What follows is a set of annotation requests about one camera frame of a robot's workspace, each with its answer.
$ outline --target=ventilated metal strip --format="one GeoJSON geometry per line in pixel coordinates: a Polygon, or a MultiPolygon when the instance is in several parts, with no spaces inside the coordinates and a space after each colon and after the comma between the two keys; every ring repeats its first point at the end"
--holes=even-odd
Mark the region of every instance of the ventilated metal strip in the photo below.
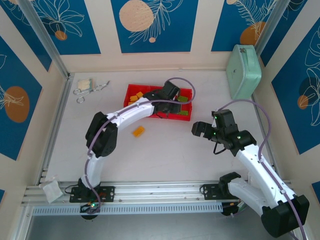
{"type": "MultiPolygon", "coordinates": [[[[189,204],[118,204],[104,205],[98,215],[221,213],[221,202],[189,204]]],[[[33,216],[78,216],[79,206],[36,206],[33,216]]]]}

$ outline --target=yellow block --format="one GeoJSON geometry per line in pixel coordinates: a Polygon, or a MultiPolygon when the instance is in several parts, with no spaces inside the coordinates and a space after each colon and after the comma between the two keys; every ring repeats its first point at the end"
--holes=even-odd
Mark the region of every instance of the yellow block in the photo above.
{"type": "Polygon", "coordinates": [[[142,98],[143,95],[144,95],[144,94],[143,94],[142,92],[138,92],[138,93],[136,94],[136,96],[137,96],[138,98],[142,98]]]}
{"type": "Polygon", "coordinates": [[[137,138],[140,137],[144,132],[145,128],[143,126],[139,126],[132,134],[137,138]]]}
{"type": "Polygon", "coordinates": [[[136,95],[130,97],[130,102],[135,102],[137,100],[138,100],[138,97],[136,95]]]}

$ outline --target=green block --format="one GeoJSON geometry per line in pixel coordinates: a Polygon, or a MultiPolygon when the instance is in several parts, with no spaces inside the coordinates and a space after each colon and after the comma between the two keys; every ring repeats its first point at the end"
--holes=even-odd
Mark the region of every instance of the green block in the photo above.
{"type": "Polygon", "coordinates": [[[182,102],[182,103],[188,102],[188,98],[186,96],[178,96],[177,99],[179,102],[182,102]]]}
{"type": "Polygon", "coordinates": [[[188,111],[180,111],[178,114],[179,114],[179,115],[188,116],[188,115],[189,115],[189,112],[188,112],[188,111]]]}

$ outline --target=mint green container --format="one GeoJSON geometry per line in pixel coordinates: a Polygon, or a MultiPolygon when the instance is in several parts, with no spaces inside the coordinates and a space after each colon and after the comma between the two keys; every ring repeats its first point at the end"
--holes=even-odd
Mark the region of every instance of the mint green container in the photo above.
{"type": "Polygon", "coordinates": [[[261,68],[253,45],[235,45],[226,75],[232,99],[248,99],[261,79],[261,68]]]}

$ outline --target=white wall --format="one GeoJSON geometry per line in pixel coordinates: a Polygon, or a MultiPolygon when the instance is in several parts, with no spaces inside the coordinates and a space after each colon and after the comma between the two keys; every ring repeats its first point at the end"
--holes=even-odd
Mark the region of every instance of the white wall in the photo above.
{"type": "Polygon", "coordinates": [[[5,240],[16,227],[26,186],[36,180],[65,81],[54,65],[49,72],[45,70],[1,7],[0,23],[0,36],[42,86],[18,160],[0,154],[0,189],[5,190],[0,205],[0,239],[5,240]]]}
{"type": "Polygon", "coordinates": [[[199,0],[191,52],[122,54],[110,0],[85,0],[101,54],[61,56],[71,72],[225,69],[230,52],[211,52],[225,0],[199,0]]]}
{"type": "Polygon", "coordinates": [[[320,17],[319,9],[319,0],[307,1],[262,71],[261,83],[255,91],[257,101],[265,107],[271,118],[270,143],[282,177],[291,180],[294,190],[299,195],[304,194],[310,201],[307,222],[314,235],[312,239],[320,239],[320,204],[311,186],[312,183],[320,180],[320,145],[299,155],[271,82],[320,17]]]}

